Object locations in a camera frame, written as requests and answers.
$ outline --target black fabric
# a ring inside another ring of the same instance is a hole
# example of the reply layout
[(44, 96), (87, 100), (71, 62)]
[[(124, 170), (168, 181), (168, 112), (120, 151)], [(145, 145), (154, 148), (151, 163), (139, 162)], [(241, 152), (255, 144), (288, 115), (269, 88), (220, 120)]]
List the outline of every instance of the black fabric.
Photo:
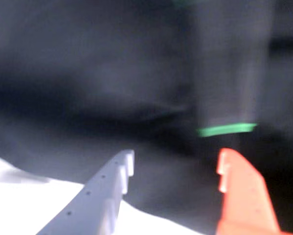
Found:
[[(235, 121), (259, 126), (197, 137)], [(293, 232), (293, 0), (0, 0), (0, 157), (84, 183), (132, 148), (128, 202), (213, 234), (223, 146)]]

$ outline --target green stripe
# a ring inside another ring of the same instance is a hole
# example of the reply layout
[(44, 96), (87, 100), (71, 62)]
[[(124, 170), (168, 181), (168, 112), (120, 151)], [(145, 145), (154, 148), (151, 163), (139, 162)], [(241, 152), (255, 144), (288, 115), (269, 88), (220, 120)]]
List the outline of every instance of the green stripe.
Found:
[(232, 133), (251, 132), (255, 126), (255, 123), (236, 123), (223, 126), (202, 128), (199, 129), (198, 132), (201, 137), (209, 137)]

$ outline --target white surface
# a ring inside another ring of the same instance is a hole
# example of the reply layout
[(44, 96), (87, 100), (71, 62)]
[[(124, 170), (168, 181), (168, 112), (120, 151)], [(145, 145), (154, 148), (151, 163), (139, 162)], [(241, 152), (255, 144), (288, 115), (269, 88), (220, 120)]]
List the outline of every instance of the white surface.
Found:
[[(0, 235), (35, 235), (83, 185), (32, 176), (0, 159)], [(117, 235), (199, 235), (121, 202)]]

